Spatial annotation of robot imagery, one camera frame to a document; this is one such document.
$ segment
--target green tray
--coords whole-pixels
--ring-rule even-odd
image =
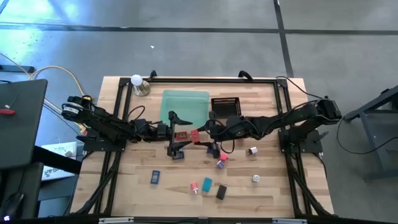
[[[160,120],[170,124],[169,111],[174,111],[184,121],[192,122],[192,126],[202,127],[209,117],[209,93],[206,91],[163,91]]]

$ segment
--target pink block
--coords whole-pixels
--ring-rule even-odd
[[[225,153],[221,153],[220,154],[220,160],[221,161],[225,162],[227,159],[228,159],[228,155],[227,154],[225,154]]]

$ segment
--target white label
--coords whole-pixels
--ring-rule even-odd
[[[68,106],[64,107],[63,110],[70,111],[70,112],[75,113],[75,114],[79,113],[79,110],[77,110],[75,108],[70,108]]]

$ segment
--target yellow cable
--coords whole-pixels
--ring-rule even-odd
[[[83,92],[83,89],[81,88],[81,85],[80,85],[79,81],[78,81],[77,78],[76,78],[76,76],[75,76],[72,72],[68,71],[66,68],[62,68],[62,67],[59,67],[59,66],[50,65],[50,66],[46,66],[46,67],[44,67],[44,68],[38,69],[38,70],[36,70],[36,72],[34,72],[34,73],[32,73],[32,74],[29,75],[29,73],[28,73],[24,68],[22,68],[20,65],[18,65],[15,61],[11,60],[11,58],[5,56],[5,55],[2,54],[2,53],[0,53],[0,55],[3,56],[3,57],[5,57],[6,59],[8,59],[8,60],[9,60],[10,62],[12,62],[14,65],[18,66],[19,69],[21,69],[23,72],[25,72],[25,74],[26,74],[27,76],[29,76],[29,80],[35,80],[41,71],[46,70],[46,69],[48,69],[48,68],[57,68],[57,69],[61,69],[61,70],[65,71],[65,72],[67,72],[69,75],[71,75],[71,76],[73,77],[73,79],[75,80],[75,82],[76,82],[76,84],[77,84],[77,87],[78,87],[79,90],[80,90],[81,95],[82,95],[82,96],[85,95],[84,92]],[[52,106],[54,109],[56,109],[58,112],[60,112],[60,113],[62,112],[62,110],[61,110],[60,108],[58,108],[57,106],[55,106],[55,105],[54,105],[53,103],[51,103],[48,99],[44,98],[44,101],[45,101],[46,103],[48,103],[50,106]],[[76,123],[76,122],[74,122],[74,123],[75,123],[77,126],[79,126],[80,132],[81,132],[81,133],[82,133],[83,131],[85,131],[86,128],[85,128],[83,125],[78,124],[78,123]]]

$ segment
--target red handle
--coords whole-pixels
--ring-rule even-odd
[[[3,115],[14,115],[15,111],[10,110],[10,109],[0,109],[0,114],[3,114]]]

